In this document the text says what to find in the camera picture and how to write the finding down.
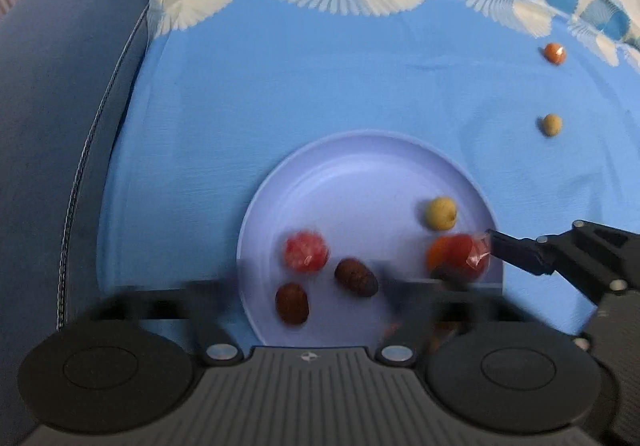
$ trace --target screw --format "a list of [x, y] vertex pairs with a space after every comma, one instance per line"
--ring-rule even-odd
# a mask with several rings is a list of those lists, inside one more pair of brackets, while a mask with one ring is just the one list
[[389, 345], [383, 348], [380, 353], [387, 361], [394, 363], [404, 363], [414, 356], [414, 352], [409, 347], [402, 345]]
[[207, 356], [212, 360], [228, 361], [238, 355], [238, 349], [226, 343], [217, 343], [207, 347]]
[[613, 292], [621, 292], [621, 291], [625, 291], [626, 290], [626, 282], [624, 280], [612, 280], [611, 283], [609, 284], [609, 288], [613, 291]]
[[584, 350], [585, 352], [591, 347], [591, 344], [585, 338], [576, 338], [574, 339], [574, 343], [576, 347]]

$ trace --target black circular disc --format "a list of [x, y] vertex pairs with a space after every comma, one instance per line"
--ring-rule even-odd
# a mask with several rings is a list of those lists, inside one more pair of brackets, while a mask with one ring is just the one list
[[534, 434], [586, 415], [598, 397], [600, 372], [565, 334], [538, 323], [491, 322], [442, 346], [427, 382], [465, 420]]
[[137, 428], [169, 412], [193, 379], [189, 355], [126, 321], [73, 324], [24, 359], [18, 389], [33, 415], [87, 434]]

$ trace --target brown oval object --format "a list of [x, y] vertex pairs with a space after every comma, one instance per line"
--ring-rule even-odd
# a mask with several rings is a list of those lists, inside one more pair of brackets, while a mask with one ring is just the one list
[[564, 63], [564, 60], [566, 60], [566, 49], [559, 43], [549, 43], [545, 47], [545, 58], [554, 65]]
[[298, 283], [281, 286], [276, 293], [278, 316], [287, 325], [302, 325], [309, 318], [309, 300]]
[[355, 258], [341, 260], [335, 268], [335, 279], [351, 292], [370, 298], [378, 292], [378, 279], [361, 261]]

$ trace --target plate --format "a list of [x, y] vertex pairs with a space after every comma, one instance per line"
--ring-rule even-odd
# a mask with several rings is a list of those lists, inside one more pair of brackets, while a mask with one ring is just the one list
[[[424, 278], [424, 256], [442, 233], [423, 225], [426, 203], [456, 200], [452, 232], [495, 229], [484, 197], [464, 172], [419, 140], [386, 132], [348, 132], [313, 142], [278, 165], [262, 183], [244, 216], [238, 240], [239, 291], [258, 337], [278, 347], [374, 347], [391, 314], [381, 292], [355, 297], [334, 279], [338, 262], [362, 260], [374, 273], [389, 264], [404, 278]], [[331, 256], [317, 276], [295, 274], [282, 261], [287, 237], [321, 233]], [[277, 289], [299, 282], [309, 318], [286, 326], [275, 309]], [[502, 283], [494, 260], [480, 282]]]

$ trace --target yellow ball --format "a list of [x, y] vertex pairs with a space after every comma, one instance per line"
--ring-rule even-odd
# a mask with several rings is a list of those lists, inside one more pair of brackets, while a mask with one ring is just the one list
[[562, 130], [562, 118], [557, 114], [549, 114], [542, 120], [542, 128], [549, 137], [557, 136]]
[[429, 203], [426, 211], [427, 225], [434, 231], [447, 231], [456, 225], [458, 208], [450, 197], [437, 197]]

